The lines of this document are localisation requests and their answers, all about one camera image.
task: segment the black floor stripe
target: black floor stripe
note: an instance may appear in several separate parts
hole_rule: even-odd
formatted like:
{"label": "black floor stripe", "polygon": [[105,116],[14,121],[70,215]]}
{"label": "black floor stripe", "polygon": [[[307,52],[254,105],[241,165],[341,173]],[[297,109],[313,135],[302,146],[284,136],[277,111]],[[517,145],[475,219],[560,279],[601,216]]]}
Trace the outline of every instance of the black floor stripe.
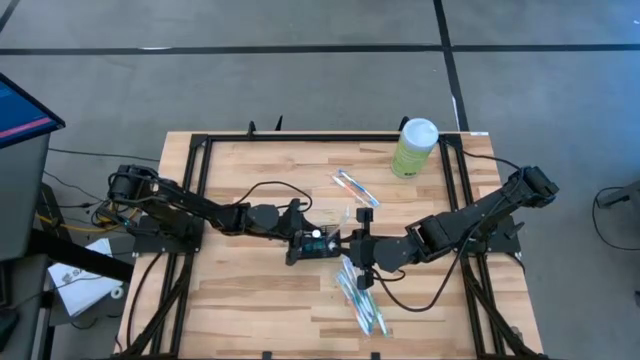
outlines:
{"label": "black floor stripe", "polygon": [[447,27],[447,18],[444,14],[442,0],[433,0],[433,7],[435,8],[436,18],[438,20],[438,29],[440,30],[440,41],[442,43],[442,51],[444,52],[444,63],[447,66],[449,87],[451,89],[451,95],[455,99],[453,106],[456,111],[458,130],[469,131],[467,112],[464,109],[464,100],[462,99],[462,89],[460,88],[460,80],[458,79],[456,61],[451,51],[451,39],[449,38],[449,28]]}
{"label": "black floor stripe", "polygon": [[440,45],[267,45],[152,48],[0,49],[0,55],[216,55],[216,54],[311,54],[311,53],[402,53],[442,51]]}
{"label": "black floor stripe", "polygon": [[7,8],[4,10],[4,14],[2,14],[2,17],[0,17],[0,32],[4,30],[4,27],[7,25],[7,22],[9,22],[9,19],[11,18],[11,15],[13,15],[13,12],[16,10],[19,2],[20,0],[11,0],[9,5],[7,5]]}
{"label": "black floor stripe", "polygon": [[640,44],[453,45],[453,52],[639,51]]}

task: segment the computer monitor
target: computer monitor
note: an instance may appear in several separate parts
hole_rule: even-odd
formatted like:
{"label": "computer monitor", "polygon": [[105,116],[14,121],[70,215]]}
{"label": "computer monitor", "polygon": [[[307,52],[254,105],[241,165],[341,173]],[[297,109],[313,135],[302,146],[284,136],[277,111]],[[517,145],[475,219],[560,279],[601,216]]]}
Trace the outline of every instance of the computer monitor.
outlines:
{"label": "computer monitor", "polygon": [[0,73],[0,149],[64,126],[56,114]]}

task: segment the plastic container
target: plastic container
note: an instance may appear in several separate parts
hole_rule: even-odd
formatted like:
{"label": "plastic container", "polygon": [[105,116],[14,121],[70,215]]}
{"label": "plastic container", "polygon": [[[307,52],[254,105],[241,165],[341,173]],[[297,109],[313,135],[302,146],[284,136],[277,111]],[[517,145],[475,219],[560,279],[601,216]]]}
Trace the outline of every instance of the plastic container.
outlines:
{"label": "plastic container", "polygon": [[409,120],[400,134],[391,171],[400,178],[416,176],[438,142],[438,128],[427,119]]}

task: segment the gray floor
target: gray floor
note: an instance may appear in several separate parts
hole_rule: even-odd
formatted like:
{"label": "gray floor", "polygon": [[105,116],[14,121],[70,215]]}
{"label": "gray floor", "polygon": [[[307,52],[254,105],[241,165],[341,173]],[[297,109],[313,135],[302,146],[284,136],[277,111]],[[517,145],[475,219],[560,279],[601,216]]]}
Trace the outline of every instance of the gray floor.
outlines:
{"label": "gray floor", "polygon": [[[637,1],[444,3],[454,44],[640,43]],[[439,41],[428,0],[21,0],[0,33],[2,48]],[[603,245],[590,211],[598,189],[640,179],[640,52],[455,60],[471,130],[489,131],[498,155],[540,165],[561,188],[552,206],[517,215],[546,352],[636,359],[640,253]],[[403,115],[457,129],[439,53],[5,56],[0,71],[67,121],[51,143],[67,149],[159,157],[168,130],[245,129],[250,120],[271,129],[280,114],[289,130],[393,129]],[[47,170],[103,194],[119,163],[51,153]],[[51,183],[61,203],[85,201]],[[626,204],[598,213],[610,241],[640,247],[633,216]],[[106,356],[118,322],[62,327],[53,358]]]}

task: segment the wood grain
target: wood grain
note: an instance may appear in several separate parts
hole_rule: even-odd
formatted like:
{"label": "wood grain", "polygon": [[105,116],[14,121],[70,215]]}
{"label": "wood grain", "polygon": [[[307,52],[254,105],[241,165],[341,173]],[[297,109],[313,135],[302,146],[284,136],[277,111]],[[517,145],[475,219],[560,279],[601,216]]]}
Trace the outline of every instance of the wood grain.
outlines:
{"label": "wood grain", "polygon": [[[182,181],[191,134],[167,135],[159,168],[161,176]],[[463,133],[462,138],[469,152],[493,154],[488,136]],[[256,182],[286,181],[312,195],[313,208],[306,213],[310,221],[333,224],[347,206],[352,213],[358,207],[329,177],[337,168],[343,168],[382,203],[375,211],[372,232],[401,235],[406,224],[448,211],[449,202],[437,148],[420,175],[408,180],[397,178],[389,169],[394,150],[394,143],[215,143],[206,196],[217,202],[232,202]],[[453,152],[450,156],[460,206],[464,206]],[[500,185],[494,161],[467,157],[466,162],[475,198]],[[194,180],[191,190],[196,185]],[[287,204],[297,195],[281,186],[265,186],[248,200],[254,204]],[[358,224],[352,218],[347,227],[357,228]],[[424,313],[400,309],[376,284],[372,291],[392,336],[384,338],[377,330],[367,338],[333,281],[340,261],[300,261],[288,267],[284,264],[285,250],[282,242],[226,237],[207,228],[194,264],[180,357],[257,358],[262,351],[272,351],[275,358],[368,358],[373,351],[380,352],[383,358],[402,359],[475,356],[459,269],[437,305]],[[137,260],[131,289],[137,288],[152,257],[146,255]],[[447,256],[430,264],[407,267],[406,279],[389,287],[407,305],[425,305],[434,296],[452,259]],[[166,256],[162,256],[141,291],[133,319],[134,337],[157,308],[165,264]],[[529,347],[542,351],[522,269],[502,255],[491,255],[489,268],[498,308],[510,325],[523,334]],[[118,335],[123,344],[132,294],[133,291]],[[492,351],[488,323],[482,311],[481,314],[486,347]],[[169,347],[173,318],[172,314],[167,318],[164,350]]]}

